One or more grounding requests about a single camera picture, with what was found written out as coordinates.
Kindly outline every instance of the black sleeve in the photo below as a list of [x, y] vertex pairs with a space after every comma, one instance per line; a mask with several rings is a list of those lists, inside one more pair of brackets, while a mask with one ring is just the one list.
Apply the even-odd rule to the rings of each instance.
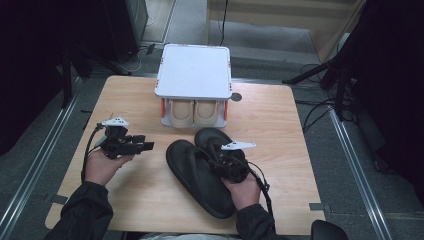
[[272, 230], [273, 224], [274, 218], [260, 204], [243, 208], [237, 214], [236, 227], [242, 239], [286, 239]]
[[44, 239], [102, 239], [113, 217], [107, 194], [104, 186], [84, 182], [63, 206], [59, 222]]

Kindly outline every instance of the black cable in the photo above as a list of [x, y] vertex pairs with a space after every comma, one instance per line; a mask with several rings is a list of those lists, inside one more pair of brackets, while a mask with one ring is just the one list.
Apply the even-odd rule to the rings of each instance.
[[[303, 65], [303, 66], [300, 68], [300, 75], [302, 75], [302, 74], [303, 74], [303, 70], [304, 70], [304, 68], [305, 68], [305, 67], [308, 67], [308, 66], [319, 66], [319, 64], [316, 64], [316, 63], [310, 63], [310, 64]], [[315, 81], [315, 80], [312, 80], [312, 79], [310, 79], [310, 78], [306, 78], [306, 80], [308, 80], [308, 81], [310, 81], [310, 82], [313, 82], [313, 83], [319, 83], [319, 82], [322, 80], [322, 78], [321, 78], [321, 76], [319, 76], [319, 73], [317, 73], [317, 74], [316, 74], [316, 76], [318, 77], [319, 81]]]
[[225, 1], [224, 19], [222, 20], [221, 43], [219, 44], [219, 46], [222, 46], [222, 43], [224, 42], [225, 18], [227, 17], [227, 8], [228, 8], [228, 0]]
[[88, 154], [90, 154], [90, 152], [94, 150], [94, 148], [89, 150], [91, 146], [91, 142], [93, 141], [94, 135], [96, 135], [96, 133], [100, 131], [100, 129], [102, 128], [103, 128], [103, 125], [98, 123], [94, 131], [91, 133], [90, 139], [88, 140], [87, 147], [85, 148], [85, 153], [84, 153], [84, 162], [82, 163], [81, 182], [84, 182], [85, 180], [85, 171], [86, 171]]
[[306, 116], [306, 118], [305, 118], [305, 120], [304, 120], [304, 122], [303, 122], [303, 127], [302, 127], [302, 131], [303, 131], [303, 133], [305, 133], [313, 124], [315, 124], [319, 119], [321, 119], [326, 113], [328, 113], [331, 109], [327, 109], [327, 111], [323, 114], [323, 115], [321, 115], [317, 120], [315, 120], [315, 121], [313, 121], [313, 123], [312, 124], [309, 124], [308, 126], [306, 125], [306, 123], [308, 122], [308, 119], [309, 119], [309, 117], [311, 116], [311, 114], [312, 114], [312, 112], [315, 110], [315, 109], [317, 109], [318, 107], [320, 107], [320, 106], [323, 106], [323, 105], [331, 105], [331, 106], [333, 106], [334, 105], [334, 103], [330, 103], [330, 102], [332, 102], [332, 101], [334, 101], [334, 99], [335, 98], [330, 98], [330, 99], [326, 99], [326, 100], [324, 100], [324, 101], [322, 101], [322, 102], [320, 102], [320, 103], [318, 103], [318, 104], [316, 104], [310, 111], [309, 111], [309, 113], [308, 113], [308, 115]]
[[314, 125], [316, 122], [318, 122], [318, 120], [320, 120], [321, 118], [323, 118], [327, 113], [329, 113], [331, 110], [333, 110], [334, 107], [329, 107], [324, 113], [321, 114], [321, 116], [319, 116], [318, 118], [316, 118], [312, 123], [310, 123], [309, 125], [306, 125], [302, 128], [302, 131], [305, 133], [306, 131], [309, 130], [310, 127], [312, 127], [312, 125]]
[[[264, 182], [262, 182], [262, 180], [261, 180], [261, 178], [256, 174], [256, 172], [255, 171], [253, 171], [250, 167], [249, 167], [249, 165], [247, 165], [247, 164], [245, 164], [244, 162], [242, 162], [242, 161], [240, 161], [239, 159], [237, 159], [237, 158], [235, 158], [235, 157], [227, 157], [227, 158], [230, 158], [230, 159], [232, 159], [232, 160], [236, 160], [238, 163], [240, 163], [242, 166], [244, 166], [252, 175], [253, 175], [253, 177], [255, 177], [255, 179], [256, 179], [256, 182], [258, 183], [258, 185], [259, 185], [259, 188], [261, 189], [261, 191], [262, 191], [262, 193], [263, 193], [263, 195], [264, 195], [264, 197], [265, 197], [265, 200], [266, 200], [266, 206], [267, 206], [267, 209], [268, 209], [268, 213], [272, 216], [272, 217], [274, 217], [274, 213], [273, 213], [273, 211], [272, 211], [272, 201], [271, 201], [271, 197], [269, 196], [269, 194], [268, 194], [268, 190], [269, 190], [269, 184], [268, 183], [266, 183], [266, 179], [265, 179], [265, 175], [264, 175], [264, 173], [262, 172], [262, 170], [256, 165], [256, 164], [253, 164], [253, 163], [251, 163], [251, 162], [247, 162], [247, 163], [250, 163], [250, 164], [252, 164], [252, 165], [254, 165], [255, 167], [257, 167], [258, 169], [259, 169], [259, 171], [262, 173], [262, 176], [263, 176], [263, 178], [264, 178]], [[272, 230], [275, 232], [276, 230], [275, 230], [275, 223], [272, 225]]]

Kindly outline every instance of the cable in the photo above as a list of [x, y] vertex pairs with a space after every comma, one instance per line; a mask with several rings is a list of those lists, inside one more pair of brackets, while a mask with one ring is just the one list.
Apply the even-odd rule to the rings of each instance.
[[[230, 159], [232, 159], [232, 160], [236, 160], [238, 163], [240, 163], [242, 166], [244, 166], [252, 175], [253, 175], [253, 177], [255, 177], [255, 179], [256, 179], [256, 182], [258, 183], [258, 185], [259, 185], [259, 188], [261, 189], [261, 191], [262, 191], [262, 193], [263, 193], [263, 195], [264, 195], [264, 197], [265, 197], [265, 200], [266, 200], [266, 206], [267, 206], [267, 209], [268, 209], [268, 213], [271, 215], [271, 216], [274, 216], [274, 213], [273, 213], [273, 211], [272, 211], [272, 202], [271, 202], [271, 197], [269, 196], [269, 194], [268, 194], [268, 190], [269, 190], [269, 184], [266, 182], [266, 179], [265, 179], [265, 175], [264, 175], [264, 173], [262, 172], [262, 170], [256, 165], [256, 164], [254, 164], [254, 163], [251, 163], [251, 162], [248, 162], [247, 161], [247, 163], [248, 164], [252, 164], [252, 165], [254, 165], [257, 169], [259, 169], [259, 171], [262, 173], [262, 177], [263, 177], [263, 179], [264, 179], [264, 182], [262, 182], [262, 180], [261, 180], [261, 178], [256, 174], [256, 172], [255, 171], [253, 171], [250, 167], [249, 167], [249, 165], [247, 165], [246, 163], [244, 163], [244, 162], [242, 162], [241, 160], [239, 160], [239, 159], [237, 159], [237, 158], [235, 158], [235, 157], [228, 157], [228, 156], [223, 156], [223, 157], [225, 157], [225, 158], [230, 158]], [[275, 230], [275, 223], [272, 225], [272, 230], [275, 232], [276, 230]]]
[[84, 182], [84, 180], [85, 180], [85, 170], [86, 170], [86, 166], [87, 166], [88, 155], [90, 154], [91, 151], [94, 150], [94, 148], [89, 150], [89, 148], [91, 146], [91, 142], [93, 141], [94, 135], [96, 135], [96, 133], [98, 131], [100, 131], [100, 129], [102, 129], [102, 128], [103, 128], [103, 125], [98, 123], [96, 128], [94, 129], [94, 131], [91, 133], [90, 139], [88, 140], [87, 147], [85, 148], [85, 153], [84, 153], [84, 162], [82, 164], [81, 182]]
[[137, 53], [137, 58], [138, 58], [138, 67], [136, 69], [127, 69], [124, 66], [122, 66], [121, 64], [117, 63], [116, 65], [118, 65], [120, 68], [124, 69], [127, 72], [135, 72], [138, 71], [141, 68], [141, 59], [140, 59], [140, 53], [142, 53], [144, 50], [147, 50], [147, 48], [143, 48], [141, 49], [138, 53]]
[[320, 107], [320, 106], [323, 106], [323, 105], [330, 105], [331, 107], [334, 107], [334, 101], [335, 100], [335, 98], [330, 98], [330, 99], [326, 99], [326, 100], [324, 100], [324, 101], [322, 101], [322, 102], [319, 102], [318, 104], [316, 104], [312, 109], [311, 109], [311, 111], [309, 111], [309, 113], [308, 113], [308, 115], [306, 116], [306, 118], [305, 118], [305, 120], [304, 120], [304, 122], [303, 122], [303, 127], [302, 127], [302, 131], [303, 131], [303, 133], [305, 133], [313, 124], [315, 124], [319, 119], [321, 119], [322, 117], [324, 117], [324, 115], [325, 114], [327, 114], [330, 110], [331, 110], [331, 108], [328, 108], [320, 117], [318, 117], [318, 119], [316, 119], [315, 121], [313, 121], [311, 124], [309, 124], [309, 125], [306, 125], [306, 123], [308, 122], [308, 119], [309, 119], [309, 117], [311, 116], [311, 114], [312, 114], [312, 112], [315, 110], [315, 109], [317, 109], [318, 107]]
[[[300, 68], [300, 75], [302, 75], [302, 74], [303, 74], [303, 70], [304, 70], [304, 68], [305, 68], [305, 67], [307, 67], [307, 66], [319, 66], [319, 64], [316, 64], [316, 63], [310, 63], [310, 64], [303, 65], [303, 67], [301, 67], [301, 68]], [[308, 81], [310, 81], [310, 82], [313, 82], [313, 83], [319, 83], [319, 82], [322, 80], [322, 78], [319, 76], [319, 74], [316, 74], [316, 76], [318, 77], [319, 81], [314, 81], [314, 80], [312, 80], [312, 79], [310, 79], [310, 78], [307, 78], [306, 80], [308, 80]]]

